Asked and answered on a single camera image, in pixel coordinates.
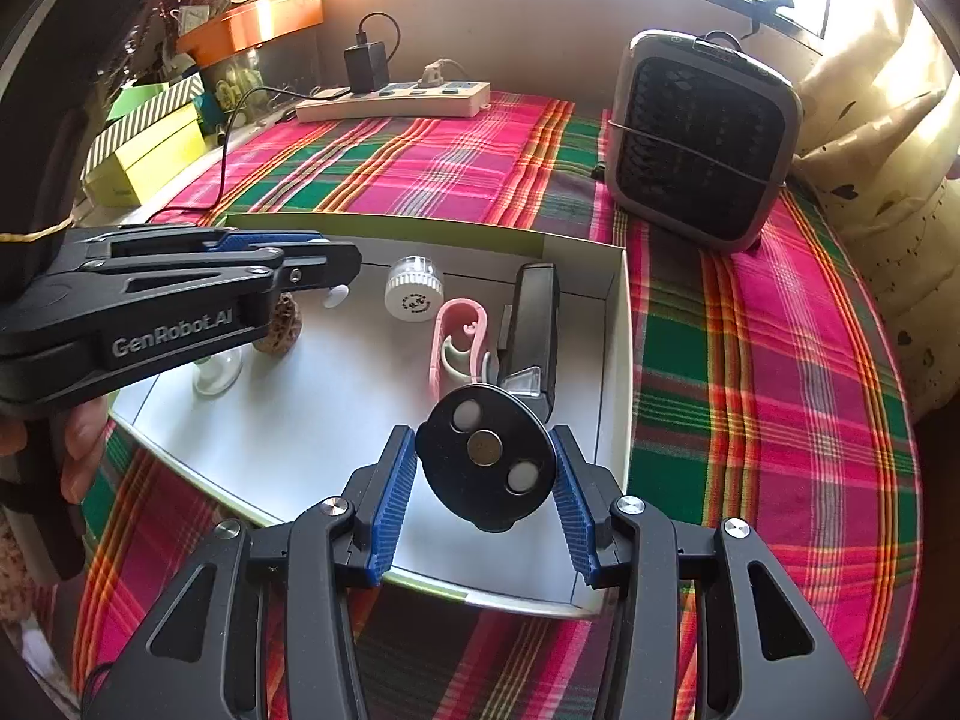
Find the power adapter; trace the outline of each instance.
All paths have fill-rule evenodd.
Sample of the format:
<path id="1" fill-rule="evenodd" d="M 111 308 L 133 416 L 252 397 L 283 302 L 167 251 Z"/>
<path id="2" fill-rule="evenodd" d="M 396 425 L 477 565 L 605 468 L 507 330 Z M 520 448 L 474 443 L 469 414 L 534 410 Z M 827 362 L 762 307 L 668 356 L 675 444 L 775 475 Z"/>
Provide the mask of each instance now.
<path id="1" fill-rule="evenodd" d="M 390 83 L 387 68 L 387 49 L 382 41 L 367 42 L 367 33 L 357 32 L 357 45 L 344 51 L 347 64 L 347 84 L 354 95 L 366 95 L 383 89 Z"/>

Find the black disc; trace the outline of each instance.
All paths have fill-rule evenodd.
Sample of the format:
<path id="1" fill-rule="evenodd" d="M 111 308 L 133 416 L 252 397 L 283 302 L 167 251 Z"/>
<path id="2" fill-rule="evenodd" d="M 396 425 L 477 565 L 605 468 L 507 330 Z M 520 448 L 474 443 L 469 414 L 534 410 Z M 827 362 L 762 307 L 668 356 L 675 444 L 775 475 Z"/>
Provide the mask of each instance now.
<path id="1" fill-rule="evenodd" d="M 557 456 L 544 425 L 514 396 L 471 384 L 450 392 L 416 431 L 433 493 L 482 531 L 508 531 L 546 500 Z"/>

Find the pine cone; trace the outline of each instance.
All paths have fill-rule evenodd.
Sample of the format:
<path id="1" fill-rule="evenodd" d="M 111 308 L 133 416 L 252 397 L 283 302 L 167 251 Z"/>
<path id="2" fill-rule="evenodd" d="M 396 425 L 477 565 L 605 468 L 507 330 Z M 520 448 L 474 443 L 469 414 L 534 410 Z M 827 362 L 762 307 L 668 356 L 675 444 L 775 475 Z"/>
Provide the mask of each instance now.
<path id="1" fill-rule="evenodd" d="M 290 293 L 282 293 L 274 308 L 266 338 L 254 341 L 253 348 L 264 354 L 282 357 L 294 346 L 302 327 L 304 320 L 296 300 Z"/>
<path id="2" fill-rule="evenodd" d="M 34 610 L 34 581 L 27 573 L 23 553 L 0 512 L 0 621 L 19 622 Z"/>

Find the blue gripper pad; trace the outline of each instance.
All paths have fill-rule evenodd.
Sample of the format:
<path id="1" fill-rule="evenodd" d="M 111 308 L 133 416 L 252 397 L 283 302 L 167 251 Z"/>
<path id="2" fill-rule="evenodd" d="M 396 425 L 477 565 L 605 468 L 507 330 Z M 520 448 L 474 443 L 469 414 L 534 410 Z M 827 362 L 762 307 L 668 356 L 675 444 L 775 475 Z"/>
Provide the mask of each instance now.
<path id="1" fill-rule="evenodd" d="M 326 240 L 319 232 L 281 230 L 277 230 L 277 232 L 269 230 L 245 232 L 238 230 L 224 235 L 220 242 L 214 247 L 210 247 L 208 251 L 246 251 L 252 247 L 282 247 L 284 244 L 305 244 L 317 239 Z"/>
<path id="2" fill-rule="evenodd" d="M 366 567 L 371 586 L 380 584 L 383 572 L 394 564 L 394 552 L 397 552 L 403 516 L 407 512 L 410 490 L 413 488 L 416 477 L 415 435 L 407 428 L 400 450 L 397 451 L 394 467 L 387 478 L 380 505 L 373 516 L 370 557 Z"/>
<path id="3" fill-rule="evenodd" d="M 563 525 L 566 547 L 570 552 L 573 567 L 584 576 L 587 584 L 593 586 L 600 570 L 593 520 L 587 513 L 584 493 L 577 484 L 570 459 L 563 450 L 556 428 L 550 431 L 549 436 L 557 451 L 557 478 L 553 483 L 553 500 L 557 504 L 560 525 Z"/>

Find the white bottle cap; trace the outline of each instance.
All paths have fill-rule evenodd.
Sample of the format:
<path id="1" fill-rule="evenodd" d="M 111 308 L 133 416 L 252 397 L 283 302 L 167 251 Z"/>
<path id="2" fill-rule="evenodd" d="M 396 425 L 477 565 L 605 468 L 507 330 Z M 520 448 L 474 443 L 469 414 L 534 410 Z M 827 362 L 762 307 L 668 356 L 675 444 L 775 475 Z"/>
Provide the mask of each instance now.
<path id="1" fill-rule="evenodd" d="M 404 322 L 427 322 L 443 305 L 440 271 L 426 257 L 404 257 L 390 268 L 383 303 Z"/>
<path id="2" fill-rule="evenodd" d="M 237 380 L 242 367 L 243 354 L 236 348 L 196 360 L 193 367 L 193 389 L 201 395 L 219 395 Z"/>
<path id="3" fill-rule="evenodd" d="M 350 288 L 346 284 L 338 284 L 336 287 L 330 287 L 326 298 L 323 299 L 323 307 L 336 308 L 347 299 L 349 294 Z"/>

